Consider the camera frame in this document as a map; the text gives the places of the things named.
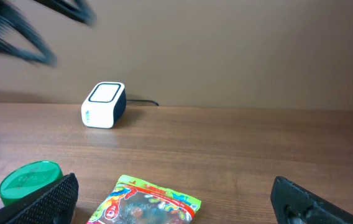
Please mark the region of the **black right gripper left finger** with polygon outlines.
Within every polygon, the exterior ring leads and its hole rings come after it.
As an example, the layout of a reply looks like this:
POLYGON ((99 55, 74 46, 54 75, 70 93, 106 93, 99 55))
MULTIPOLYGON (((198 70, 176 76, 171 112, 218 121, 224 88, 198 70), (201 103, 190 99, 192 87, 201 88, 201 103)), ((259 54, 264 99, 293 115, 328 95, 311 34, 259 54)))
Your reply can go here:
POLYGON ((74 173, 64 175, 0 209, 0 224, 71 224, 79 185, 74 173))

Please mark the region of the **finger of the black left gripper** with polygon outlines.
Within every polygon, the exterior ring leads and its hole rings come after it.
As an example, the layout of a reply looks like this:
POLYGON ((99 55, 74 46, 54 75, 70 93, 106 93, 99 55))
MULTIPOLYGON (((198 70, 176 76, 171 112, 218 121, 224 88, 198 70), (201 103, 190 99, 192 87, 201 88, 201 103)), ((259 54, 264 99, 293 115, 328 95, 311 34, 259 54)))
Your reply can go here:
POLYGON ((0 0, 0 54, 54 66, 55 54, 18 8, 0 0))
POLYGON ((96 14, 85 0, 73 0, 74 5, 65 0, 35 0, 35 2, 87 26, 93 26, 96 22, 96 14))

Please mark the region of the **green lid jar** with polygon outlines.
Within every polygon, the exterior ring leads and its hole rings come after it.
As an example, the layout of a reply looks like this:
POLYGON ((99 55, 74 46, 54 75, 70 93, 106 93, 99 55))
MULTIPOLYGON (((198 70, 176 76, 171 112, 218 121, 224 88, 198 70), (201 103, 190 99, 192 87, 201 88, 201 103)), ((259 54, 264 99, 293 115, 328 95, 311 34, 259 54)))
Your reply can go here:
POLYGON ((22 197, 63 177, 54 161, 36 161, 12 171, 0 183, 0 199, 8 206, 22 197))

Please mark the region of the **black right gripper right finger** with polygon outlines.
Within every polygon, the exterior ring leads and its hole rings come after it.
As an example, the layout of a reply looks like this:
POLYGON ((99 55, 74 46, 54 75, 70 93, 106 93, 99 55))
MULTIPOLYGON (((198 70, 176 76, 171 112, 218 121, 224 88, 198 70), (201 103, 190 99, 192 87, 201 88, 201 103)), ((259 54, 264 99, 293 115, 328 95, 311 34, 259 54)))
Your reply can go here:
POLYGON ((353 224, 353 214, 277 176, 270 195, 278 224, 353 224))

